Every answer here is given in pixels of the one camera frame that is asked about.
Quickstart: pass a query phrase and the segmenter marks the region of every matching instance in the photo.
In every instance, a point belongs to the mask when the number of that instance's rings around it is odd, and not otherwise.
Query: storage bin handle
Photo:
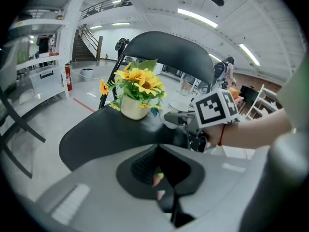
[[[43,78],[46,78],[46,77],[48,77],[48,76],[50,76],[50,75],[53,75],[53,74],[54,74],[54,71],[52,71],[51,73],[46,74],[46,75],[41,75],[41,74],[40,74],[40,78],[43,79]]]

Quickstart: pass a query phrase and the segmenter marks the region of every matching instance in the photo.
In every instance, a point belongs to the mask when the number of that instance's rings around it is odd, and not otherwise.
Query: glossy floor
[[[70,98],[63,94],[44,102],[42,107],[28,121],[46,142],[43,144],[28,132],[17,131],[8,142],[17,159],[33,173],[33,178],[26,177],[11,161],[1,152],[1,165],[5,170],[14,190],[32,200],[36,200],[47,188],[56,181],[68,175],[70,171],[59,157],[59,143],[63,135],[72,127],[85,119],[98,109],[100,102],[100,80],[107,81],[115,62],[80,62],[73,65],[71,70],[73,90]],[[93,79],[84,81],[83,68],[93,69]],[[166,86],[168,96],[164,99],[163,108],[167,108],[170,101],[181,101],[188,105],[193,95],[182,95],[179,80],[159,75]],[[107,101],[112,101],[112,94]],[[214,154],[227,155],[236,158],[250,158],[252,151],[235,148],[219,148]]]

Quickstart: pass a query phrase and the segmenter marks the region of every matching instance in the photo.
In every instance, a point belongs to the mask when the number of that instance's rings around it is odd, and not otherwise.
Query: red line
[[[91,109],[90,107],[86,106],[84,103],[81,103],[78,99],[73,98],[73,100],[75,100],[77,103],[79,103],[80,105],[82,105],[83,107],[87,108],[89,111],[91,112],[95,112],[95,110]]]

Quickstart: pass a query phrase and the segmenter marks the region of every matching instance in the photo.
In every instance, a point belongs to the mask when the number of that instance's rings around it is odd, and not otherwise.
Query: ceiling
[[[85,1],[95,4],[104,0]],[[130,1],[135,13],[126,16],[114,13],[104,18],[104,23],[125,20],[131,22],[130,27],[162,29],[196,42],[220,59],[234,56],[235,72],[238,73],[283,84],[305,53],[297,21],[281,0],[224,0],[223,7],[210,0]],[[178,8],[201,15],[217,23],[218,27],[214,29],[179,14]],[[261,66],[253,63],[239,47],[240,43],[250,49]]]

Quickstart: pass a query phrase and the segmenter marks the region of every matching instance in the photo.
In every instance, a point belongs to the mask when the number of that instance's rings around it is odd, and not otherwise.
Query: fire extinguisher
[[[71,81],[71,73],[70,73],[69,64],[66,64],[66,80],[67,80],[68,91],[71,91],[72,90],[72,81]]]

